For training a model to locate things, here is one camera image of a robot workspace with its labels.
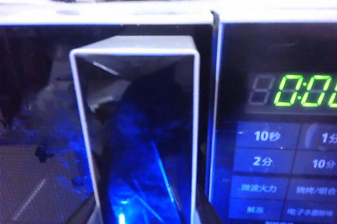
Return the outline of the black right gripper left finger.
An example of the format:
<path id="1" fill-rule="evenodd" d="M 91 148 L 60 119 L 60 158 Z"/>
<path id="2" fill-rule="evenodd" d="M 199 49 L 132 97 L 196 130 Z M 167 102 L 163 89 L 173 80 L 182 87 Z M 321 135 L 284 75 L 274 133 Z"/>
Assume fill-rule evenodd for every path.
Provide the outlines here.
<path id="1" fill-rule="evenodd" d="M 65 222 L 66 224 L 72 223 L 87 223 L 95 209 L 96 202 L 94 195 L 90 195 L 85 199 L 75 212 Z"/>

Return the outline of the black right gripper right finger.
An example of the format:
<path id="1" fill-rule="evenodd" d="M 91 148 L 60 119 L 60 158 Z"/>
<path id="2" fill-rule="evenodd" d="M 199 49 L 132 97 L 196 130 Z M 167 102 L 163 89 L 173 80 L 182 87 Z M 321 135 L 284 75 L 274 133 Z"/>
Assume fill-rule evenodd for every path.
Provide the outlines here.
<path id="1" fill-rule="evenodd" d="M 199 216 L 201 223 L 222 224 L 221 219 L 207 199 L 199 199 Z"/>

